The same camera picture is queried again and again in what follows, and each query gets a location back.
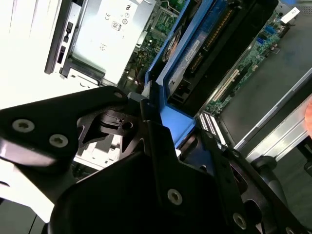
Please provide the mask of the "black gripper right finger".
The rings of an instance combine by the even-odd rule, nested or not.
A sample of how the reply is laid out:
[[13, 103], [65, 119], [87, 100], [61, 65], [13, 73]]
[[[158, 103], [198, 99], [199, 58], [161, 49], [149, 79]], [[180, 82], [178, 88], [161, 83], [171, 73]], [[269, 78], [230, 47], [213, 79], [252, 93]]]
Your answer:
[[201, 131], [201, 142], [212, 158], [222, 211], [235, 234], [306, 233], [306, 228], [238, 151], [222, 151], [214, 136], [206, 131]]

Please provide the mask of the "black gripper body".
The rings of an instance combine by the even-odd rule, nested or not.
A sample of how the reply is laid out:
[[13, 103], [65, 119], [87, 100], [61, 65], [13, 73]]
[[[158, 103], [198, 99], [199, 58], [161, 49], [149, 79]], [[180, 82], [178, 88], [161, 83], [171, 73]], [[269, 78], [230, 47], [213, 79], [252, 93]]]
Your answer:
[[175, 156], [134, 153], [69, 188], [51, 234], [220, 234], [227, 231], [216, 182]]

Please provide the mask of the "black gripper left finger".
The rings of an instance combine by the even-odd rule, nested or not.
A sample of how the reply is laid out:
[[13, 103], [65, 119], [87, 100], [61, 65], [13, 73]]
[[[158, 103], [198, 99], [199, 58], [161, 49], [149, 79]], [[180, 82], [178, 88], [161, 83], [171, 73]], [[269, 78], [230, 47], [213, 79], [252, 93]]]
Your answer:
[[176, 157], [158, 108], [146, 98], [130, 100], [114, 86], [0, 112], [1, 157], [31, 169], [37, 177], [66, 172], [80, 147], [109, 134], [121, 136], [119, 161], [134, 153], [149, 156], [153, 163], [165, 156]]

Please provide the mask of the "person bare hand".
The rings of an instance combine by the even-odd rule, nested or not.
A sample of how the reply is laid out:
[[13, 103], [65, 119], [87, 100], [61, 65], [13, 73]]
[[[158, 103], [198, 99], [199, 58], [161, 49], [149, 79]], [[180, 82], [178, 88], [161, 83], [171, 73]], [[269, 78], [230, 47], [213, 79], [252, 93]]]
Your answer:
[[312, 100], [311, 99], [309, 100], [309, 103], [305, 111], [305, 126], [306, 126], [306, 129], [310, 138], [312, 138]]

